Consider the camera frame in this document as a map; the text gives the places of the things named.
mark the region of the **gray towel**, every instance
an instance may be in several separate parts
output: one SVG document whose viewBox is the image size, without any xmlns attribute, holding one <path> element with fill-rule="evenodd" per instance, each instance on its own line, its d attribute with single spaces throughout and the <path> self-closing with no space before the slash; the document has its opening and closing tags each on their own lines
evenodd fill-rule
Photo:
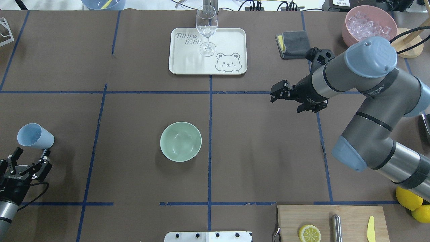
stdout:
<svg viewBox="0 0 430 242">
<path fill-rule="evenodd" d="M 281 50 L 278 36 L 282 35 L 285 51 Z M 276 35 L 279 53 L 282 59 L 304 59 L 310 49 L 309 38 L 306 31 L 287 31 Z"/>
</svg>

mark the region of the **brown table surface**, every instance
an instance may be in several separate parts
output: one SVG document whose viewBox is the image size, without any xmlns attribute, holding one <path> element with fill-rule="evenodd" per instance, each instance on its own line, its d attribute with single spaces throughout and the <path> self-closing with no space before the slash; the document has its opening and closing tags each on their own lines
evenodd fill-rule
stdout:
<svg viewBox="0 0 430 242">
<path fill-rule="evenodd" d="M 210 77 L 168 69 L 170 33 L 194 27 L 194 11 L 1 11 L 16 39 L 0 48 L 1 158 L 19 146 L 27 123 L 55 136 L 51 186 L 16 215 L 6 241 L 146 242 L 207 230 L 247 230 L 254 241 L 270 241 L 276 204 L 381 205 L 391 242 L 428 241 L 430 224 L 396 202 L 393 183 L 330 153 L 364 96 L 338 95 L 319 114 L 270 103 L 273 84 L 309 74 L 306 60 L 280 59 L 275 35 L 306 29 L 311 46 L 340 54 L 345 15 L 222 10 L 220 28 L 246 32 L 248 70 Z M 393 15 L 409 28 L 428 17 Z M 429 84 L 429 56 L 426 43 L 398 66 Z M 203 139 L 185 163 L 159 147 L 177 121 L 196 125 Z M 430 155 L 417 117 L 402 119 L 392 137 Z M 39 155 L 25 148 L 19 163 Z M 25 202 L 41 191 L 31 188 Z"/>
</svg>

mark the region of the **blue cup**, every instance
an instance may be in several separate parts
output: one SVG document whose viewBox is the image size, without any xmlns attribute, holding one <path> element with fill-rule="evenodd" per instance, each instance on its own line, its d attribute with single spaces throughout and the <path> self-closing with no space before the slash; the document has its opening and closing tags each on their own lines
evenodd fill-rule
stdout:
<svg viewBox="0 0 430 242">
<path fill-rule="evenodd" d="M 42 126 L 31 123 L 26 124 L 18 132 L 18 143 L 22 146 L 47 149 L 54 144 L 54 136 Z"/>
<path fill-rule="evenodd" d="M 124 10 L 126 0 L 118 0 L 118 3 L 116 0 L 112 0 L 112 2 L 109 4 L 109 6 L 106 9 L 101 9 L 101 7 L 103 7 L 103 5 L 107 1 L 108 0 L 82 0 L 82 3 L 89 10 L 114 10 L 114 11 Z"/>
</svg>

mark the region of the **white plate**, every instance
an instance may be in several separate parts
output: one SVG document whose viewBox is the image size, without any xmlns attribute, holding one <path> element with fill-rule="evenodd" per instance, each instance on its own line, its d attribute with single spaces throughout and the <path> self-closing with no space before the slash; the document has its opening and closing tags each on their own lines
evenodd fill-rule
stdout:
<svg viewBox="0 0 430 242">
<path fill-rule="evenodd" d="M 216 54 L 210 57 L 199 53 L 199 46 L 205 41 L 206 38 L 196 28 L 174 29 L 170 36 L 169 70 L 173 74 L 229 75 L 246 72 L 248 60 L 243 29 L 218 28 L 209 38 L 217 48 Z"/>
</svg>

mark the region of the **blue container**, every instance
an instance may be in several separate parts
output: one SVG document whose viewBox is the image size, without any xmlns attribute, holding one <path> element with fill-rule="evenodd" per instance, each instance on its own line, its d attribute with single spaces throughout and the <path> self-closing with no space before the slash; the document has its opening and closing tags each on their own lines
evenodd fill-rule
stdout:
<svg viewBox="0 0 430 242">
<path fill-rule="evenodd" d="M 89 10 L 101 10 L 101 7 L 103 7 L 103 5 L 107 1 L 108 0 L 82 0 L 82 3 Z M 118 3 L 116 2 L 116 0 L 112 0 L 109 6 L 106 9 L 102 9 L 102 10 L 115 10 L 115 11 L 124 10 L 125 4 L 126 4 L 126 0 L 118 0 Z"/>
</svg>

